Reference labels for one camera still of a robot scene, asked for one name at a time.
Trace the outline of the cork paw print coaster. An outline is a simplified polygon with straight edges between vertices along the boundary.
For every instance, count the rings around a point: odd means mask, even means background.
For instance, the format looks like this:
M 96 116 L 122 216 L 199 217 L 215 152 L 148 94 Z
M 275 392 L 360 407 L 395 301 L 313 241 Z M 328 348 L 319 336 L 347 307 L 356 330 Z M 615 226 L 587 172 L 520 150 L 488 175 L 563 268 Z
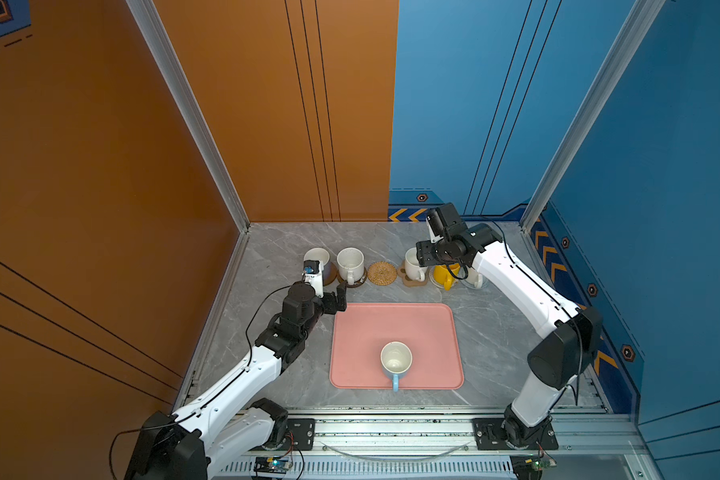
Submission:
M 405 265 L 401 264 L 397 269 L 398 277 L 401 279 L 404 286 L 408 288 L 423 287 L 427 283 L 427 279 L 422 281 L 410 279 L 405 271 Z

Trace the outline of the woven rattan round coaster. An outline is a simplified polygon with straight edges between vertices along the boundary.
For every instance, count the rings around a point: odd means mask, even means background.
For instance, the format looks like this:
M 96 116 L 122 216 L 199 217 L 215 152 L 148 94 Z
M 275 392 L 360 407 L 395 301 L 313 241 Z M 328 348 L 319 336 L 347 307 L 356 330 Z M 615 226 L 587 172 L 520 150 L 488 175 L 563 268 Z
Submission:
M 367 279 L 377 286 L 389 286 L 398 278 L 397 268 L 386 261 L 378 261 L 368 267 Z

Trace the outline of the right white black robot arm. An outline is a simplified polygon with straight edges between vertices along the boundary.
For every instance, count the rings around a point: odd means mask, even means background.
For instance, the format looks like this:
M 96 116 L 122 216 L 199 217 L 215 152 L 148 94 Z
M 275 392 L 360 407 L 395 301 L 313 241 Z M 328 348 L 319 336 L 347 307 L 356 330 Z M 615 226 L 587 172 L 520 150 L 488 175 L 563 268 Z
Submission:
M 530 373 L 500 426 L 509 447 L 537 447 L 551 431 L 552 409 L 569 386 L 579 391 L 577 381 L 597 357 L 602 315 L 580 308 L 531 271 L 500 228 L 468 226 L 451 203 L 430 209 L 426 222 L 430 238 L 416 244 L 418 263 L 472 268 L 512 301 L 540 337 L 527 356 Z

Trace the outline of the white mug red inside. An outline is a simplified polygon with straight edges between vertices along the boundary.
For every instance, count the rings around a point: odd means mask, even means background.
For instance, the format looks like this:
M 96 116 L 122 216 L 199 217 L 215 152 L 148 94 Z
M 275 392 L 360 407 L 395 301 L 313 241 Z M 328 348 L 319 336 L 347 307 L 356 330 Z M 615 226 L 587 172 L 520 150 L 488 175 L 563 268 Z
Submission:
M 467 269 L 467 278 L 464 282 L 472 289 L 481 289 L 485 283 L 485 278 L 474 268 Z

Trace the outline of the matte brown wooden coaster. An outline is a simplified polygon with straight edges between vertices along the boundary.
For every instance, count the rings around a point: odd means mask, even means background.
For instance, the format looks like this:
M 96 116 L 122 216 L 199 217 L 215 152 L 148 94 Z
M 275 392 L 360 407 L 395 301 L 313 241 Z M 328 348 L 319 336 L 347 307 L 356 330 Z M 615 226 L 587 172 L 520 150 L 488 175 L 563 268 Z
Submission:
M 333 262 L 328 262 L 324 265 L 322 279 L 323 285 L 328 286 L 333 283 L 337 278 L 337 269 Z

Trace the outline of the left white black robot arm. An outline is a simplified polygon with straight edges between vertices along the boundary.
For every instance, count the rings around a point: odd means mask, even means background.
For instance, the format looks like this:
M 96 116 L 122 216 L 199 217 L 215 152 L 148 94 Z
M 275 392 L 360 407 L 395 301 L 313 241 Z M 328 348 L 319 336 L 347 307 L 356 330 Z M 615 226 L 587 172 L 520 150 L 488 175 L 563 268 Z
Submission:
M 286 409 L 255 395 L 303 353 L 324 315 L 347 308 L 347 287 L 317 294 L 298 281 L 287 287 L 282 309 L 249 342 L 248 354 L 212 387 L 167 415 L 154 413 L 137 429 L 127 479 L 210 479 L 254 447 L 277 447 Z

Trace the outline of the purple mug white inside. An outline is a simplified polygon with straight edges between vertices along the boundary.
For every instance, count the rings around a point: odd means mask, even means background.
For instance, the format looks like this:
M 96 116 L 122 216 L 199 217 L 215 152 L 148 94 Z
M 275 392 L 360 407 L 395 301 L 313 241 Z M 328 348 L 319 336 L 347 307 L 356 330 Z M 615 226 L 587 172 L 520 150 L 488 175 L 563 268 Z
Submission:
M 321 265 L 321 272 L 323 273 L 324 265 L 331 261 L 331 254 L 328 250 L 322 247 L 315 247 L 310 250 L 308 250 L 304 257 L 304 261 L 319 261 Z

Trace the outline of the glossy dark wooden coaster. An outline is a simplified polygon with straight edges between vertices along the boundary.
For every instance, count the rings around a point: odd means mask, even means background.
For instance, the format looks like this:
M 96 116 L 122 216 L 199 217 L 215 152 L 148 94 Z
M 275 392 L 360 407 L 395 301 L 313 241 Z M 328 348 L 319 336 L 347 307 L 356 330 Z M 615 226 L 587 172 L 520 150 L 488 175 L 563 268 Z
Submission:
M 347 288 L 358 288 L 362 286 L 367 280 L 368 271 L 364 270 L 361 277 L 354 279 L 352 282 L 348 282 L 342 277 L 340 273 L 337 274 L 337 280 L 340 284 L 345 285 Z

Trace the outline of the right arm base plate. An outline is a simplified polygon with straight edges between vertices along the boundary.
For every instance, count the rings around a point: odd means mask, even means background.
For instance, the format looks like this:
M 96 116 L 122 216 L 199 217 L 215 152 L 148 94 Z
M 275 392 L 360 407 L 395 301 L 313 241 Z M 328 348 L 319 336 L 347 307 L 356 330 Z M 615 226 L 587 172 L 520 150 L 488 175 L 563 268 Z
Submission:
M 520 420 L 512 418 L 475 418 L 472 420 L 472 428 L 479 450 L 559 449 L 551 417 L 534 427 L 527 427 Z

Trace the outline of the white mug blue handle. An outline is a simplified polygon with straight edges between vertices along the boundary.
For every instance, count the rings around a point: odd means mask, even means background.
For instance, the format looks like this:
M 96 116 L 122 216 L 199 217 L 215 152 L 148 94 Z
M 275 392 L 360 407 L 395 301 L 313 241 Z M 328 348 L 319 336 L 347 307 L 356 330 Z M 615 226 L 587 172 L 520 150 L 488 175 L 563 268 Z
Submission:
M 405 343 L 389 342 L 381 350 L 380 362 L 384 374 L 392 382 L 392 390 L 398 392 L 400 380 L 409 372 L 413 364 L 412 351 Z

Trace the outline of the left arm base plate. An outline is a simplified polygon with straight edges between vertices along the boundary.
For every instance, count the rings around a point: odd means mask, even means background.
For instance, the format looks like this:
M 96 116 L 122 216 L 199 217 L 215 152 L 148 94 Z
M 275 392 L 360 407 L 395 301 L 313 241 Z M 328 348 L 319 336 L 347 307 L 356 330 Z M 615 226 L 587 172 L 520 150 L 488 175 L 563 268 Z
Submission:
M 273 437 L 254 451 L 286 451 L 292 447 L 301 452 L 311 451 L 314 447 L 316 420 L 314 418 L 289 418 L 282 427 L 276 427 Z

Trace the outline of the yellow mug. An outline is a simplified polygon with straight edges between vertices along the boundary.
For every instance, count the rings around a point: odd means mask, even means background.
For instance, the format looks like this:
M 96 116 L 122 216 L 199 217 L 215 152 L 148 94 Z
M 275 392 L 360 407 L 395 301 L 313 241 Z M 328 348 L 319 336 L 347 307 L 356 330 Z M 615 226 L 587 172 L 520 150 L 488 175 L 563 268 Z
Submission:
M 460 270 L 458 264 L 435 266 L 432 269 L 432 281 L 445 291 L 450 291 L 459 281 L 457 274 Z

